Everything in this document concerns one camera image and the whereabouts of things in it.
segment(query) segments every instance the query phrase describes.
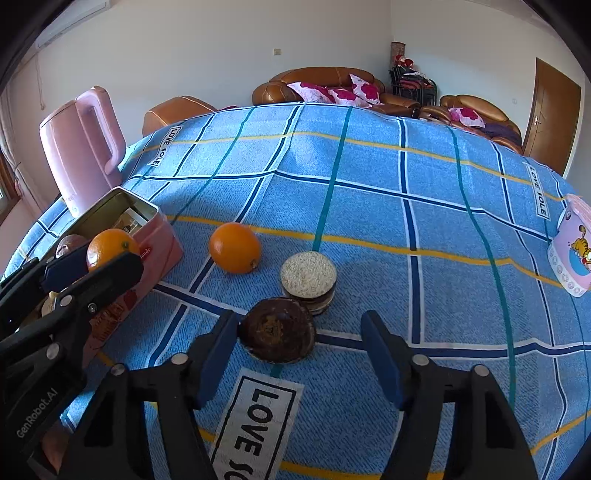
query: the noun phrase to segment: pink tin box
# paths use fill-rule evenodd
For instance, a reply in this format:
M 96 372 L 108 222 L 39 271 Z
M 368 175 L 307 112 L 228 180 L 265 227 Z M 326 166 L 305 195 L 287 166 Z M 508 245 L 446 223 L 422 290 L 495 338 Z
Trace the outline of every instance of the pink tin box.
M 139 244 L 144 274 L 133 289 L 121 295 L 90 321 L 92 333 L 84 347 L 83 367 L 90 363 L 133 307 L 178 263 L 183 256 L 183 248 L 166 215 L 158 206 L 121 187 L 116 187 L 78 218 L 60 239 L 56 240 L 43 258 L 47 260 L 55 256 L 57 244 L 66 235 L 75 233 L 90 240 L 100 232 L 112 228 L 121 214 L 130 207 L 148 220 L 133 234 Z

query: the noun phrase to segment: leather armchair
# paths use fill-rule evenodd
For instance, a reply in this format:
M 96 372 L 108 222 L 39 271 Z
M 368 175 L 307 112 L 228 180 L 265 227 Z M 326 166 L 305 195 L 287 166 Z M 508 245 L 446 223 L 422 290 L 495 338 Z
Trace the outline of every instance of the leather armchair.
M 189 95 L 174 97 L 156 105 L 144 115 L 142 135 L 146 137 L 166 125 L 211 112 L 217 112 L 217 109 L 198 98 Z
M 480 135 L 481 137 L 485 137 L 499 145 L 504 145 L 519 155 L 523 155 L 523 148 L 521 147 L 521 131 L 519 130 L 519 127 L 514 122 L 512 122 L 509 117 L 507 117 L 505 113 L 497 106 L 480 97 L 472 95 L 444 95 L 441 97 L 439 104 L 441 106 L 430 105 L 421 108 L 419 118 L 424 118 L 426 120 L 436 121 L 445 125 L 461 128 L 462 130 L 466 130 L 473 134 Z M 459 122 L 452 121 L 452 116 L 447 109 L 461 107 L 472 108 L 475 110 L 482 117 L 486 124 L 497 123 L 511 128 L 519 136 L 519 145 L 505 137 L 490 137 L 477 128 L 466 127 Z
M 294 82 L 308 82 L 323 87 L 350 87 L 351 77 L 349 73 L 357 75 L 366 82 L 373 83 L 379 90 L 379 99 L 384 105 L 374 105 L 373 111 L 387 115 L 408 116 L 416 118 L 421 105 L 407 98 L 391 93 L 385 93 L 384 84 L 375 78 L 370 72 L 347 67 L 305 67 L 302 69 L 288 70 L 275 75 L 271 80 L 258 86 L 252 92 L 252 104 L 264 105 L 267 103 L 301 102 L 302 97 L 295 93 L 287 85 Z

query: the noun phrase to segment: bed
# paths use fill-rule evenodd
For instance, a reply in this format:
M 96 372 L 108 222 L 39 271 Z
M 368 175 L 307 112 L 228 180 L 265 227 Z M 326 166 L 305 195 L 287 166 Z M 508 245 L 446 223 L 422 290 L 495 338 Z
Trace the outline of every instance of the bed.
M 196 412 L 213 442 L 245 372 L 303 385 L 277 477 L 379 478 L 401 416 L 382 395 L 359 336 L 377 310 L 391 333 L 438 364 L 486 365 L 513 406 L 541 479 L 557 479 L 588 428 L 591 296 L 571 297 L 547 260 L 572 187 L 549 168 L 445 125 L 359 108 L 282 103 L 235 108 L 169 127 L 128 148 L 124 187 L 158 204 L 183 260 L 121 324 L 87 369 L 63 421 L 72 428 L 114 362 L 158 365 L 209 331 L 221 309 L 245 314 L 281 295 L 279 269 L 313 247 L 337 268 L 335 299 L 315 318 L 305 360 L 273 367 L 237 344 L 215 398 Z M 537 215 L 534 169 L 550 220 Z M 229 275 L 207 254 L 224 222 L 252 225 L 263 257 Z M 35 223 L 5 275 L 41 257 L 72 222 L 60 199 Z M 168 476 L 157 412 L 146 405 L 152 462 Z M 431 480 L 441 479 L 453 407 L 445 408 Z

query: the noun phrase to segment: curtain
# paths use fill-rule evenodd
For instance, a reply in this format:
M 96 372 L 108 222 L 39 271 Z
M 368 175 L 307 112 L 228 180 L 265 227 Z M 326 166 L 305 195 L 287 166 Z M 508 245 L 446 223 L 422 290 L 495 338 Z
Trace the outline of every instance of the curtain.
M 0 150 L 2 150 L 8 167 L 14 173 L 17 192 L 33 218 L 39 218 L 49 205 L 46 205 L 43 197 L 39 194 L 39 189 L 27 172 L 25 165 L 19 161 L 10 110 L 10 85 L 8 83 L 0 96 Z

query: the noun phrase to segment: pink electric kettle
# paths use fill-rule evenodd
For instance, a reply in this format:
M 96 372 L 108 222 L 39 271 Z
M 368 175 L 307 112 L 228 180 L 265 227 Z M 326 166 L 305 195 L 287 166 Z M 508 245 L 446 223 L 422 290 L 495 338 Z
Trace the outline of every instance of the pink electric kettle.
M 39 133 L 53 177 L 75 218 L 121 185 L 117 165 L 125 155 L 125 139 L 103 87 L 92 87 L 58 108 L 43 120 Z

